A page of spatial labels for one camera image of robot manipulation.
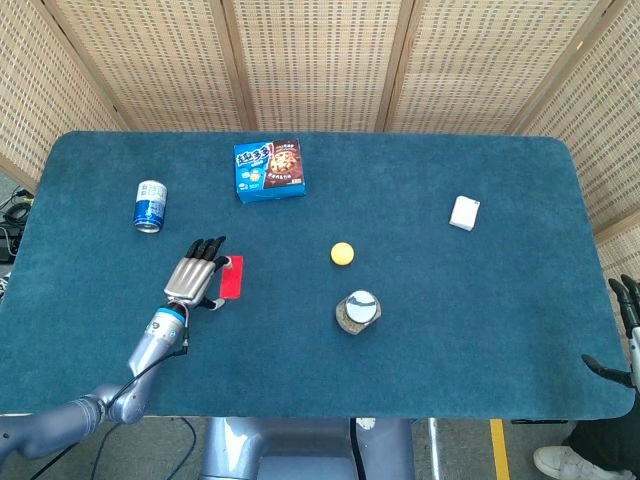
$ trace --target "yellow floor line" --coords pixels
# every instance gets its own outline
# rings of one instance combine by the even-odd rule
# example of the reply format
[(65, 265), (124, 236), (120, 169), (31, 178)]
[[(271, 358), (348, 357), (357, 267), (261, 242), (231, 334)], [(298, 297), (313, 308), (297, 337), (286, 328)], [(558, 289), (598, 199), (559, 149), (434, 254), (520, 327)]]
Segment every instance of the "yellow floor line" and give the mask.
[(507, 445), (504, 441), (502, 420), (493, 419), (491, 425), (491, 443), (493, 444), (493, 460), (496, 464), (496, 480), (509, 480), (509, 462), (507, 460)]

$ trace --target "white sneaker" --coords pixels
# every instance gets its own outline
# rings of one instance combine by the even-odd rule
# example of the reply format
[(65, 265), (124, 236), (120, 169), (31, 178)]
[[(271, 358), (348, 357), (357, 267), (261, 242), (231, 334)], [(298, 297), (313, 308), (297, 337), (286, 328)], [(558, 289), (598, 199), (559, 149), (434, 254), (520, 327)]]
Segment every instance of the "white sneaker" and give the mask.
[(545, 475), (559, 480), (633, 480), (631, 472), (610, 472), (585, 460), (571, 447), (543, 447), (533, 454), (533, 462)]

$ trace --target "snack box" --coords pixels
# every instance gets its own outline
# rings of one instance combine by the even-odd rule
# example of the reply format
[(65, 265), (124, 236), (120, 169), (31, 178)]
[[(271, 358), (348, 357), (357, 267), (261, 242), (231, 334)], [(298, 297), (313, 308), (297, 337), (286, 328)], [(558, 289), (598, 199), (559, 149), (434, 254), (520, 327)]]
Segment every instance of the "snack box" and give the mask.
[(235, 145), (233, 153), (236, 192), (242, 203), (306, 193), (297, 139)]

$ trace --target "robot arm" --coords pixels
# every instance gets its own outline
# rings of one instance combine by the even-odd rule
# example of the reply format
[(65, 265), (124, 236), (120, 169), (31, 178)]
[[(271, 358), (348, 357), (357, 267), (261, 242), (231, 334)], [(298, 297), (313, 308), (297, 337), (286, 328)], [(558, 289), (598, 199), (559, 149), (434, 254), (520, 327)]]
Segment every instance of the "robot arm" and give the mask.
[[(14, 450), (39, 458), (86, 438), (105, 419), (131, 424), (142, 418), (159, 363), (188, 351), (190, 310), (198, 306), (216, 310), (224, 303), (205, 297), (214, 273), (230, 262), (228, 257), (215, 258), (224, 240), (197, 240), (176, 266), (165, 287), (167, 303), (156, 311), (129, 358), (132, 381), (123, 387), (102, 385), (44, 413), (0, 417), (0, 469)], [(173, 350), (178, 339), (182, 349)]]
[(628, 275), (622, 275), (621, 279), (622, 283), (610, 278), (609, 286), (620, 304), (620, 315), (629, 339), (631, 372), (604, 367), (590, 355), (582, 355), (582, 359), (591, 371), (601, 377), (640, 391), (640, 287)]

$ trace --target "yellow ball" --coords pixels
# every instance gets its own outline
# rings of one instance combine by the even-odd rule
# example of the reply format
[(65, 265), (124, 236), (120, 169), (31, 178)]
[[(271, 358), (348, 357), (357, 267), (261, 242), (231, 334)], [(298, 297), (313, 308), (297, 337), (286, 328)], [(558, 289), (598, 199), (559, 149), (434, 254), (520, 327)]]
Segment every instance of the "yellow ball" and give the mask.
[(346, 242), (336, 243), (331, 249), (331, 260), (336, 265), (349, 265), (354, 255), (353, 247)]

